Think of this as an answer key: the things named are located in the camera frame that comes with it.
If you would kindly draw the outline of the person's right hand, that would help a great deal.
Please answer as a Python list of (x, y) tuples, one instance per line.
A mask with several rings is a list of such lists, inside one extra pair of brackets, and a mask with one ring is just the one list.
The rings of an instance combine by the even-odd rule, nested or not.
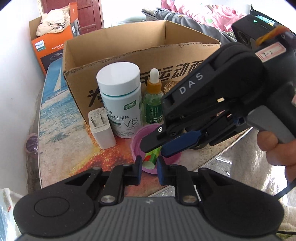
[(260, 150), (266, 152), (266, 159), (274, 166), (285, 166), (285, 178), (288, 182), (295, 180), (296, 142), (295, 140), (280, 144), (274, 133), (261, 131), (257, 134)]

